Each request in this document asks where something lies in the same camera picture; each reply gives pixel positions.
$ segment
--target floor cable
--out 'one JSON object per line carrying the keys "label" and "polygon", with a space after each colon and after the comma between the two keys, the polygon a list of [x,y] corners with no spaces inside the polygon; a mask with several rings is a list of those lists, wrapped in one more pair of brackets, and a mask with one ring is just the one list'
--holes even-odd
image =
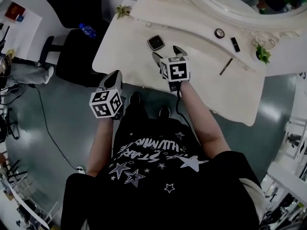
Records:
{"label": "floor cable", "polygon": [[179,83],[179,84],[176,85],[176,87],[177,87],[176,112],[177,112],[178,115],[180,115],[180,116],[183,117],[183,119],[186,121],[186,123],[187,123],[187,125],[189,126],[189,128],[192,129],[191,126],[190,126],[190,124],[189,124],[189,122],[187,121],[186,117],[184,117],[184,115],[183,115],[182,113],[180,113],[179,110],[178,110],[179,102],[180,102],[180,100],[181,100],[181,98],[180,98],[180,86],[181,86],[181,83]]}
{"label": "floor cable", "polygon": [[37,92],[38,92],[39,100],[40,100],[40,103],[41,103],[41,105],[42,105],[42,110],[43,110],[43,114],[44,114],[44,120],[45,120],[46,130],[47,130],[47,133],[48,133],[48,135],[50,136],[51,140],[52,140],[53,143],[56,145],[56,147],[58,148],[58,150],[59,150],[60,153],[62,154],[63,158],[66,160],[66,162],[67,162],[74,170],[83,171],[82,169],[75,168],[75,167],[72,166],[72,164],[68,161],[68,159],[65,157],[64,153],[61,151],[61,149],[60,149],[59,146],[57,145],[57,143],[54,141],[54,139],[53,139],[53,137],[52,137],[52,135],[50,134],[49,129],[48,129],[47,120],[46,120],[46,115],[45,115],[45,110],[44,110],[44,105],[43,105],[43,101],[42,101],[42,97],[41,97],[40,91],[39,91],[39,89],[38,89],[34,84],[28,84],[28,86],[31,87],[31,88],[33,88],[33,89],[36,89]]}

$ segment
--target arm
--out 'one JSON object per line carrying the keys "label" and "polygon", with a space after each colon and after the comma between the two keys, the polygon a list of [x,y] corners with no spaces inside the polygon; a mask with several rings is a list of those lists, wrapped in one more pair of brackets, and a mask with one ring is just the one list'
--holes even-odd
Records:
{"label": "arm", "polygon": [[97,133],[92,144],[89,160],[87,163],[87,174],[96,177],[110,159],[112,152],[113,119],[102,118],[99,121]]}
{"label": "arm", "polygon": [[223,151],[230,151],[219,125],[190,82],[182,81],[180,91],[205,154],[209,158],[214,158]]}

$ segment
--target black t-shirt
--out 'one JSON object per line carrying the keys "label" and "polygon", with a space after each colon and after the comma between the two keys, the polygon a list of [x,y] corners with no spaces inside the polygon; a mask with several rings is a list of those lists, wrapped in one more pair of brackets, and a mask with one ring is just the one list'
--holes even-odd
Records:
{"label": "black t-shirt", "polygon": [[207,158],[177,120],[125,124],[111,163],[87,183],[91,204],[84,210],[91,211],[95,229],[258,229],[241,178],[260,186],[243,154]]}

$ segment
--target person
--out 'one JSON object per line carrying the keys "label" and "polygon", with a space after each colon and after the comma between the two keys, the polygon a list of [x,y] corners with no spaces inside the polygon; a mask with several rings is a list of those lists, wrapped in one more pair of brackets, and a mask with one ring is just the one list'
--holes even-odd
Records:
{"label": "person", "polygon": [[100,119],[85,174],[66,182],[61,229],[259,229],[260,184],[188,81],[181,95],[196,136],[163,107],[149,119],[134,93],[114,139]]}
{"label": "person", "polygon": [[33,65],[13,63],[14,51],[8,51],[0,64],[0,88],[8,89],[16,84],[47,84],[54,73],[54,67],[45,69]]}

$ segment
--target black pants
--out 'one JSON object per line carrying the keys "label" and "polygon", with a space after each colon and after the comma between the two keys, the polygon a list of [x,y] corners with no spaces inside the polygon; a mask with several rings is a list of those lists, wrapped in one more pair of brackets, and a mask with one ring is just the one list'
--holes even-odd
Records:
{"label": "black pants", "polygon": [[[150,119],[142,104],[129,105],[123,116],[114,140],[114,152],[117,152],[121,144],[126,144],[126,138],[130,132],[144,132],[144,134],[154,134],[161,130],[166,133],[171,127],[183,126],[186,129],[185,134],[192,132],[188,126],[181,124],[178,120],[172,118]],[[62,230],[79,230],[84,221],[87,219],[91,230],[101,229],[101,218],[103,216],[96,215],[99,210],[95,204],[95,197],[99,195],[97,178],[84,174],[72,174],[66,181],[63,212],[61,218]]]}

